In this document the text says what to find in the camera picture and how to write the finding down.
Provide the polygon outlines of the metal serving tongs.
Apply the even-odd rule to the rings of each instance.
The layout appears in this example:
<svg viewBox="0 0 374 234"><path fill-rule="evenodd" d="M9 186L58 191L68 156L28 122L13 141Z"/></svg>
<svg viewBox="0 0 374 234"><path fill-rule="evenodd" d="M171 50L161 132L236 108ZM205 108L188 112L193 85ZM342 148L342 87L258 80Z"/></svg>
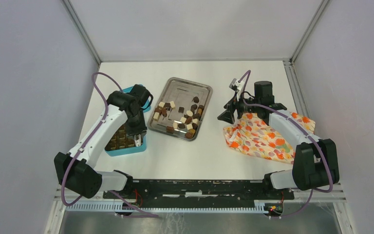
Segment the metal serving tongs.
<svg viewBox="0 0 374 234"><path fill-rule="evenodd" d="M134 135L133 138L134 138L134 144L136 147L139 147L142 145L143 137L141 134Z"/></svg>

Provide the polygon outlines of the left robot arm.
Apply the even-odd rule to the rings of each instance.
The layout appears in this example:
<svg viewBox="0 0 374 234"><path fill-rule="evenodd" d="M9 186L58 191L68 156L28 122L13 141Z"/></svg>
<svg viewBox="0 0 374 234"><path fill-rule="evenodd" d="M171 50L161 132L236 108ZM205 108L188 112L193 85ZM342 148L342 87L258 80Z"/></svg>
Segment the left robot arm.
<svg viewBox="0 0 374 234"><path fill-rule="evenodd" d="M68 153L59 152L54 158L56 175L61 189L69 189L85 198L99 191L114 190L121 198L133 194L130 176L123 172L95 170L105 147L121 126L128 138L140 142L147 133L144 105L151 93L142 85L134 85L130 92L114 91L103 99L107 105L104 113L84 138Z"/></svg>

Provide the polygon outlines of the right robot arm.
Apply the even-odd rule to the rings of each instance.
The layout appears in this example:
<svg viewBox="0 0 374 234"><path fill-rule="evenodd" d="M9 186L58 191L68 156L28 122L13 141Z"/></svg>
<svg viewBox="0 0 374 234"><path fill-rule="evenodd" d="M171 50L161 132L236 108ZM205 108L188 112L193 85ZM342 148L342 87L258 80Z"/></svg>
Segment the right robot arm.
<svg viewBox="0 0 374 234"><path fill-rule="evenodd" d="M282 189L331 192L339 181L336 144L314 133L314 122L274 101L272 83L258 81L244 97L245 82L233 80L233 98L218 120L228 147L245 155L292 164L290 170L265 175L262 194L276 198Z"/></svg>

